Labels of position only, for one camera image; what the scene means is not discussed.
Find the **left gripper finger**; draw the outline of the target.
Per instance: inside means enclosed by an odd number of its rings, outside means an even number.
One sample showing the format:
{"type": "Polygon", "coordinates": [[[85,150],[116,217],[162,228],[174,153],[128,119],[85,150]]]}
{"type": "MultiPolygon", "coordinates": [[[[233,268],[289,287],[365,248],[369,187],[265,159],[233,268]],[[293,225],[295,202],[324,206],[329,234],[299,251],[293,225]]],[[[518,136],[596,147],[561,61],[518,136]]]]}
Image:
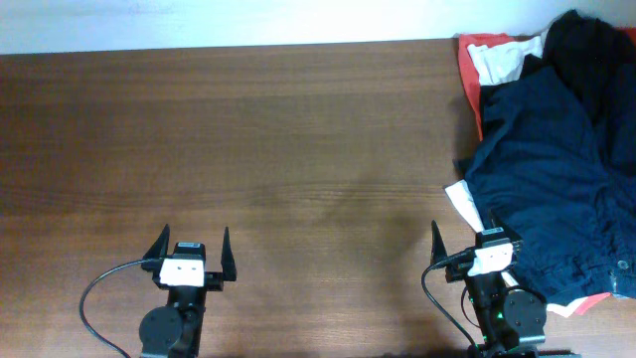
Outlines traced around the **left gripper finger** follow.
{"type": "Polygon", "coordinates": [[[170,227],[166,224],[158,239],[142,257],[141,268],[145,271],[157,271],[161,268],[163,260],[167,257],[170,238],[170,227]]]}
{"type": "Polygon", "coordinates": [[[236,281],[238,270],[231,246],[230,229],[225,227],[222,255],[221,255],[222,275],[224,281],[236,281]]]}

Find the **navy blue shorts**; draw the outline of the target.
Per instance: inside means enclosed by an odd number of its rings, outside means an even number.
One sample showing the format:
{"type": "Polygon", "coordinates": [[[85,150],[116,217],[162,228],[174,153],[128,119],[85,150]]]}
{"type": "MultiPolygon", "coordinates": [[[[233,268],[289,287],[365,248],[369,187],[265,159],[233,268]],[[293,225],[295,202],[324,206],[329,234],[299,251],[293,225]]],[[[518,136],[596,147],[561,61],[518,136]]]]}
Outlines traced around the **navy blue shorts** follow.
{"type": "Polygon", "coordinates": [[[514,277],[551,303],[635,294],[634,66],[597,89],[597,117],[552,67],[493,89],[465,171],[480,216],[522,239],[514,277]]]}

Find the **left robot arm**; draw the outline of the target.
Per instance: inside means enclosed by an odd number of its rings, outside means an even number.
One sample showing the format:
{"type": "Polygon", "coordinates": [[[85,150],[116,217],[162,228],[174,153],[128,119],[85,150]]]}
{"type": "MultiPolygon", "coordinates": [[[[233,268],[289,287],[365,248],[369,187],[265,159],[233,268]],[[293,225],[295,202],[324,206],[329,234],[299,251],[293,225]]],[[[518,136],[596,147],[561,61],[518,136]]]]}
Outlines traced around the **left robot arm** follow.
{"type": "Polygon", "coordinates": [[[152,274],[156,286],[168,292],[167,302],[150,310],[139,325],[141,355],[149,358],[194,358],[199,355],[206,297],[222,291],[238,278],[230,231],[224,231],[220,271],[205,270],[206,247],[179,242],[168,252],[166,226],[143,256],[141,268],[152,274]]]}

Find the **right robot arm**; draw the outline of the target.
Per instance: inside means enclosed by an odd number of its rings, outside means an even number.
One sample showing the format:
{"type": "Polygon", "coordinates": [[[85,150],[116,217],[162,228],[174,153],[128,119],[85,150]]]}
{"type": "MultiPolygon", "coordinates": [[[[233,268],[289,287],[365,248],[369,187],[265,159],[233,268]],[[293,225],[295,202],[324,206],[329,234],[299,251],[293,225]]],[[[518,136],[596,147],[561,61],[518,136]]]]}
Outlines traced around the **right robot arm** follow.
{"type": "Polygon", "coordinates": [[[431,303],[467,338],[468,357],[558,358],[571,351],[542,351],[546,342],[548,303],[539,292],[518,283],[508,284],[504,273],[516,263],[523,239],[495,213],[493,227],[479,232],[475,244],[449,254],[436,222],[431,223],[431,258],[421,275],[421,286],[431,303]],[[445,271],[448,283],[462,281],[462,299],[469,299],[483,337],[481,344],[434,298],[426,286],[428,274],[445,271]]]}

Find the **red orange garment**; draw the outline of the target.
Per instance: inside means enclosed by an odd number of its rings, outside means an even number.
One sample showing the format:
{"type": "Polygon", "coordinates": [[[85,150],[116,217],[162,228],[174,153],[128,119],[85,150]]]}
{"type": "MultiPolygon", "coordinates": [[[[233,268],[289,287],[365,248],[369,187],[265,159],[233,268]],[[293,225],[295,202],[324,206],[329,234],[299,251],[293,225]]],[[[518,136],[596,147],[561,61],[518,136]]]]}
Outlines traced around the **red orange garment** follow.
{"type": "Polygon", "coordinates": [[[635,46],[567,13],[539,36],[464,35],[481,141],[461,165],[478,212],[515,231],[516,281],[552,304],[635,294],[635,46]]]}

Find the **white garment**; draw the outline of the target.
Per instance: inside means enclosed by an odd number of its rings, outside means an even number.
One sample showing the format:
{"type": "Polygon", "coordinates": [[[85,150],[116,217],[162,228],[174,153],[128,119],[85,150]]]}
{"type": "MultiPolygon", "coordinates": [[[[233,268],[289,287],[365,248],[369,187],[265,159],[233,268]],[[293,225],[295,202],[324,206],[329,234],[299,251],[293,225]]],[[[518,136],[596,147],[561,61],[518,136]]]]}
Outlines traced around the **white garment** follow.
{"type": "MultiPolygon", "coordinates": [[[[544,34],[517,41],[506,34],[468,34],[458,38],[458,66],[463,88],[469,105],[475,114],[478,138],[483,139],[480,112],[481,87],[503,85],[521,77],[527,56],[541,58],[544,49],[544,34]]],[[[453,207],[473,229],[484,230],[472,195],[465,180],[444,189],[453,207]]],[[[595,298],[578,298],[568,305],[548,304],[548,311],[568,318],[573,314],[583,315],[596,304],[595,298]]]]}

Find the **black garment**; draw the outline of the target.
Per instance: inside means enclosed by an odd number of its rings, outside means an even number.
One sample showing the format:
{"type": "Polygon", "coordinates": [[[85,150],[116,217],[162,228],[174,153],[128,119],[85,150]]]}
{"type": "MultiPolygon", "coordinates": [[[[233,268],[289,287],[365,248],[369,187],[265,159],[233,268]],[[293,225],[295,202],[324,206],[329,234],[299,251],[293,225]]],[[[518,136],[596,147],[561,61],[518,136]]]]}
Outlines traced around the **black garment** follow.
{"type": "Polygon", "coordinates": [[[518,80],[481,87],[482,129],[599,130],[614,140],[634,135],[635,44],[629,36],[575,10],[543,34],[543,56],[527,56],[518,80]]]}

